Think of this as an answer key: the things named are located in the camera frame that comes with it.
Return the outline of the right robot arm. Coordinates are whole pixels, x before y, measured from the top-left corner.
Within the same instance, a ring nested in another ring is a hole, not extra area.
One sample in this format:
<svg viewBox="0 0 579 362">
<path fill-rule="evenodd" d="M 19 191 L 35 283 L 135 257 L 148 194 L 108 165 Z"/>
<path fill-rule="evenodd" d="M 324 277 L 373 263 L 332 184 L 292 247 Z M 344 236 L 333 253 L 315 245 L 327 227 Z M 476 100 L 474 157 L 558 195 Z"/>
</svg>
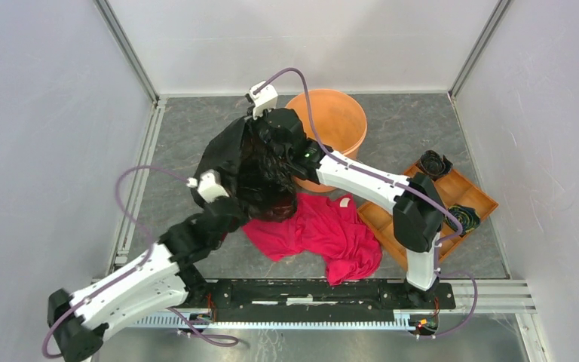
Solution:
<svg viewBox="0 0 579 362">
<path fill-rule="evenodd" d="M 406 250 L 406 283 L 424 292 L 436 287 L 436 246 L 447 209 L 429 176 L 386 173 L 321 145 L 306 135 L 292 109 L 263 111 L 256 131 L 294 177 L 345 190 L 387 211 L 394 237 Z"/>
</svg>

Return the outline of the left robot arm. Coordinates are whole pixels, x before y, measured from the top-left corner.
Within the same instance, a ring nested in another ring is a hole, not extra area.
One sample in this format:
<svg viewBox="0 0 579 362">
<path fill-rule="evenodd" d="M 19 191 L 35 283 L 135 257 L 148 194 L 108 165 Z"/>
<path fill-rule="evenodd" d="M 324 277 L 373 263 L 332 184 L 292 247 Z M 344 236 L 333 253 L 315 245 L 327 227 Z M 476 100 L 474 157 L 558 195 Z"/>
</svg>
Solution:
<svg viewBox="0 0 579 362">
<path fill-rule="evenodd" d="M 132 323 L 186 302 L 205 287 L 195 263 L 218 249 L 246 219 L 236 200 L 219 197 L 170 227 L 143 255 L 95 284 L 61 288 L 47 299 L 48 359 L 84 361 Z"/>
</svg>

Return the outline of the orange trash bin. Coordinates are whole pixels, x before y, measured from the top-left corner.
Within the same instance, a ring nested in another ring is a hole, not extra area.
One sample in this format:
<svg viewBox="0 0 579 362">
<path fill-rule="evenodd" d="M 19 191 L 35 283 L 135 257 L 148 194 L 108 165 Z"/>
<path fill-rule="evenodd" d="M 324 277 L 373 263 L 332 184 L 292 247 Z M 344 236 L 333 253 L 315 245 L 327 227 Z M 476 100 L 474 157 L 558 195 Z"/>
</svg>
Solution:
<svg viewBox="0 0 579 362">
<path fill-rule="evenodd" d="M 353 97 L 331 89 L 310 90 L 308 94 L 293 97 L 286 107 L 296 111 L 307 136 L 312 139 L 315 135 L 308 119 L 307 98 L 311 102 L 315 129 L 321 141 L 355 159 L 368 129 L 362 106 Z"/>
</svg>

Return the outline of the black trash bag roll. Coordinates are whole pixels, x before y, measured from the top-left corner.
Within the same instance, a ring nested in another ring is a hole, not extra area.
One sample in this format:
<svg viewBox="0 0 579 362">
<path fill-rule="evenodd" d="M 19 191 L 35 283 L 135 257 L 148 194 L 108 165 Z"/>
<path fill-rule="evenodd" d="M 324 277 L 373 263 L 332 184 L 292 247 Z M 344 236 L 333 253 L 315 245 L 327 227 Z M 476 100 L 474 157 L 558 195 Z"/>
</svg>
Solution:
<svg viewBox="0 0 579 362">
<path fill-rule="evenodd" d="M 416 162 L 416 167 L 433 181 L 447 176 L 453 169 L 453 163 L 434 150 L 425 151 Z"/>
</svg>

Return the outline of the red cloth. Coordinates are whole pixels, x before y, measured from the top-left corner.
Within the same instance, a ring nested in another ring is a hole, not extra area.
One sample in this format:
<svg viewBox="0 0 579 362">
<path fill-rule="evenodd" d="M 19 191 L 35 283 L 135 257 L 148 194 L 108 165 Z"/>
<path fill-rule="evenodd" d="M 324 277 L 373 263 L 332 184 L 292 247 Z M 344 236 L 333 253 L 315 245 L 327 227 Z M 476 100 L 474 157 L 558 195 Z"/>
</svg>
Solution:
<svg viewBox="0 0 579 362">
<path fill-rule="evenodd" d="M 274 262 L 303 252 L 321 256 L 331 286 L 367 278 L 382 261 L 381 245 L 361 221 L 350 194 L 332 200 L 325 195 L 300 193 L 298 210 L 289 219 L 253 220 L 243 230 L 253 245 Z"/>
</svg>

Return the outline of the dark green bag roll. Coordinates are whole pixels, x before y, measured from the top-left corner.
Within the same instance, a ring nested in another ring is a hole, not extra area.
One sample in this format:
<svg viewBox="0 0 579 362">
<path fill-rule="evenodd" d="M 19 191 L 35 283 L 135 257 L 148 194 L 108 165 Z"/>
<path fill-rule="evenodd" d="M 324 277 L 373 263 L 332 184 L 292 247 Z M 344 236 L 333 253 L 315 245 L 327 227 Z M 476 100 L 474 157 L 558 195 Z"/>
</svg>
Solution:
<svg viewBox="0 0 579 362">
<path fill-rule="evenodd" d="M 477 229 L 481 224 L 481 218 L 477 211 L 472 207 L 467 207 L 460 204 L 454 204 L 448 209 L 462 227 L 461 237 Z"/>
</svg>

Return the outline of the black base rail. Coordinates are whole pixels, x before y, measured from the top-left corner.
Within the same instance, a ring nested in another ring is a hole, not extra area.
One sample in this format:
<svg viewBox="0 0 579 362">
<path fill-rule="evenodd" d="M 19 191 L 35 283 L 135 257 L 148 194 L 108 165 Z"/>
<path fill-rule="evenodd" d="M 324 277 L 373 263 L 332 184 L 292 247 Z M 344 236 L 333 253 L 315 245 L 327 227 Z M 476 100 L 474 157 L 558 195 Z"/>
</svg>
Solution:
<svg viewBox="0 0 579 362">
<path fill-rule="evenodd" d="M 456 302 L 449 283 L 418 292 L 400 279 L 373 278 L 331 286 L 324 279 L 208 281 L 181 308 L 206 309 L 215 322 L 343 323 L 394 321 L 395 312 L 433 314 Z"/>
</svg>

